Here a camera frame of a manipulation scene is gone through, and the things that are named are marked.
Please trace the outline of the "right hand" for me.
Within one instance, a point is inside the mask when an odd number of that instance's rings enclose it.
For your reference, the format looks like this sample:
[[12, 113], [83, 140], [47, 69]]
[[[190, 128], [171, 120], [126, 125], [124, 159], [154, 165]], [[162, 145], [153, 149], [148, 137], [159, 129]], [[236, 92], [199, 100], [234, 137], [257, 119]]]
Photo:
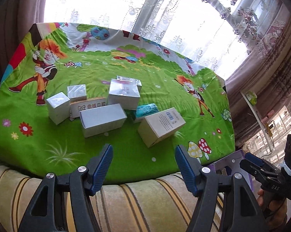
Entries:
[[269, 231], [284, 227], [287, 219], [287, 200], [273, 200], [268, 208], [274, 212], [274, 215], [267, 222]]

